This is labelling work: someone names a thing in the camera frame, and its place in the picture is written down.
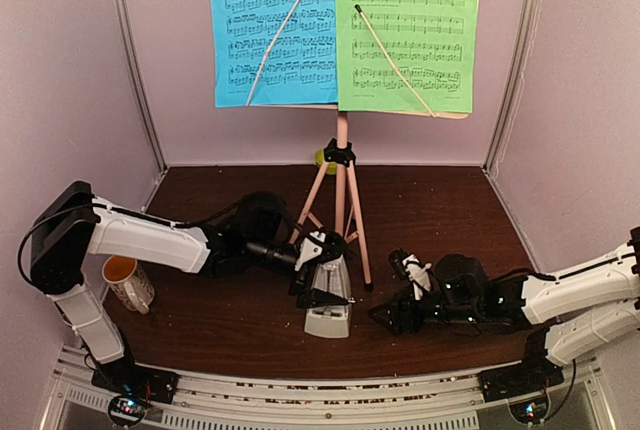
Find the white metronome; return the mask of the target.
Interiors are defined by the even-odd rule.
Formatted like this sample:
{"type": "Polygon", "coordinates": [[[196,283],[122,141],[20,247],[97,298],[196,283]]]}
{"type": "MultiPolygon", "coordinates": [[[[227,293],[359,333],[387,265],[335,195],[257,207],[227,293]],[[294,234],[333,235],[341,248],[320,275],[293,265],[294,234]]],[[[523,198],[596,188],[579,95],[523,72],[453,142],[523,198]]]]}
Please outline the white metronome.
{"type": "Polygon", "coordinates": [[[311,289],[319,289],[351,299],[352,303],[346,306],[305,308],[304,331],[312,336],[325,339],[348,338],[353,299],[345,258],[341,256],[336,260],[319,264],[311,283],[311,289]]]}

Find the pink music stand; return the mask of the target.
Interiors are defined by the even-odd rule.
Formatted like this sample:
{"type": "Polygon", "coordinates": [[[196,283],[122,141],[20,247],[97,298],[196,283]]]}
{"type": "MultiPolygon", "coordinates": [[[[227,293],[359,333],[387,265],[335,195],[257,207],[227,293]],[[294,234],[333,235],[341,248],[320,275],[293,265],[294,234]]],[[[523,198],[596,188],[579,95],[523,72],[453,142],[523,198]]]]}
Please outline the pink music stand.
{"type": "MultiPolygon", "coordinates": [[[[400,72],[399,67],[393,61],[391,55],[383,45],[359,1],[355,1],[353,9],[358,17],[364,22],[383,56],[389,63],[392,71],[422,106],[422,110],[417,113],[419,116],[453,121],[464,120],[468,117],[463,113],[433,111],[426,101],[417,93],[416,89],[410,84],[409,80],[400,72]]],[[[334,163],[336,165],[334,232],[346,245],[353,241],[356,241],[359,244],[364,288],[366,291],[371,292],[374,289],[374,285],[371,276],[369,252],[356,176],[356,157],[352,149],[352,144],[348,141],[348,137],[349,114],[346,111],[337,109],[336,136],[332,138],[323,149],[323,161],[317,171],[311,190],[308,193],[299,217],[293,222],[288,242],[290,244],[296,244],[313,238],[311,234],[305,231],[304,225],[307,221],[311,221],[318,230],[323,228],[322,222],[312,213],[312,206],[324,182],[329,166],[334,163]]]]}

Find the green sheet music paper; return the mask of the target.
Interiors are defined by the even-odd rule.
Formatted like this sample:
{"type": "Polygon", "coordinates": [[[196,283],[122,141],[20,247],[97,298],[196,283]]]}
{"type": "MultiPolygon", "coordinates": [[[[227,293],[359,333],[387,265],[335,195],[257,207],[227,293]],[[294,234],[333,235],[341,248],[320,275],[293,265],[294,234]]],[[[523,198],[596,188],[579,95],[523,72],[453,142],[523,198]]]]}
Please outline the green sheet music paper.
{"type": "Polygon", "coordinates": [[[479,0],[335,0],[342,111],[464,119],[479,0]]]}

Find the blue sheet music paper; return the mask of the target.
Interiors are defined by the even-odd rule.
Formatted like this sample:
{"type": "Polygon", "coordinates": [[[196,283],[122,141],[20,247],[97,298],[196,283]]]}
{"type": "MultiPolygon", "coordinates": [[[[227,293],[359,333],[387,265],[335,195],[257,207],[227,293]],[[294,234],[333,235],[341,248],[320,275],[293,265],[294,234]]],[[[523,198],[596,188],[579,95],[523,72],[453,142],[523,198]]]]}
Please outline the blue sheet music paper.
{"type": "Polygon", "coordinates": [[[335,0],[211,0],[219,108],[333,104],[335,0]]]}

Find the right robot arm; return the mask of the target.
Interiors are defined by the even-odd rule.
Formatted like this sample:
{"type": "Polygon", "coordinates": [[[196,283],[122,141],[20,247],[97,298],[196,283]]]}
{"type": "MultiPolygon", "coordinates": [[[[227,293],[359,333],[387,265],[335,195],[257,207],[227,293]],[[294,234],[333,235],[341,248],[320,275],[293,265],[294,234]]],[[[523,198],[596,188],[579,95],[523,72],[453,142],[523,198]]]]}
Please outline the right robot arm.
{"type": "Polygon", "coordinates": [[[369,317],[394,335],[426,324],[468,324],[481,332],[530,333],[513,369],[519,390],[535,390],[578,356],[639,326],[639,231],[600,257],[543,274],[527,268],[489,278],[481,262],[448,254],[423,264],[402,249],[389,262],[409,285],[369,317]]]}

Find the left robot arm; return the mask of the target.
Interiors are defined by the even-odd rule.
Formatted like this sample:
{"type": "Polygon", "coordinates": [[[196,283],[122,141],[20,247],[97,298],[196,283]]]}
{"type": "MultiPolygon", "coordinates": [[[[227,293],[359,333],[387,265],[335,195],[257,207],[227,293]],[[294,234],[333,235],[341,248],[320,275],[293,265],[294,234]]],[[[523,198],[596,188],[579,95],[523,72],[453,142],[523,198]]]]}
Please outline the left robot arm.
{"type": "Polygon", "coordinates": [[[56,303],[123,394],[137,392],[144,374],[125,357],[124,336],[86,287],[82,266],[88,254],[206,277],[262,267],[289,278],[289,293],[305,311],[306,333],[325,339],[350,334],[353,299],[344,239],[328,230],[300,232],[285,201],[271,192],[245,195],[202,221],[177,222],[119,207],[76,181],[34,222],[20,248],[31,252],[30,264],[18,267],[23,279],[56,303]]]}

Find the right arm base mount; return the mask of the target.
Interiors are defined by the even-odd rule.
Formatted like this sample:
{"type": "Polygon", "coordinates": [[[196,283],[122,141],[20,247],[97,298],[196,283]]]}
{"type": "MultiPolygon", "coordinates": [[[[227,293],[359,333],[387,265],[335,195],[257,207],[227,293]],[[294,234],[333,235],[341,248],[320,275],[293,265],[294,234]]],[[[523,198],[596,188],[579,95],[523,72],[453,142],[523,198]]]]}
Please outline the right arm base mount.
{"type": "Polygon", "coordinates": [[[544,357],[484,370],[478,381],[486,403],[506,400],[512,418],[523,425],[546,423],[552,409],[549,390],[564,382],[563,368],[544,357]]]}

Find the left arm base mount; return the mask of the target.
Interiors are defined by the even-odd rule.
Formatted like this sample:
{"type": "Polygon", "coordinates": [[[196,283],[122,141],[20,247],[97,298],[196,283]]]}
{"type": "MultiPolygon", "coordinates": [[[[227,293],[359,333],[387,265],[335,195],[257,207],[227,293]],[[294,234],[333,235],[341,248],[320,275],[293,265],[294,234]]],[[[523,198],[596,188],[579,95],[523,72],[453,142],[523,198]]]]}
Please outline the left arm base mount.
{"type": "Polygon", "coordinates": [[[179,381],[173,371],[138,365],[130,355],[103,364],[87,354],[85,362],[90,362],[93,371],[91,384],[113,393],[106,413],[119,428],[140,424],[154,403],[173,402],[179,381]]]}

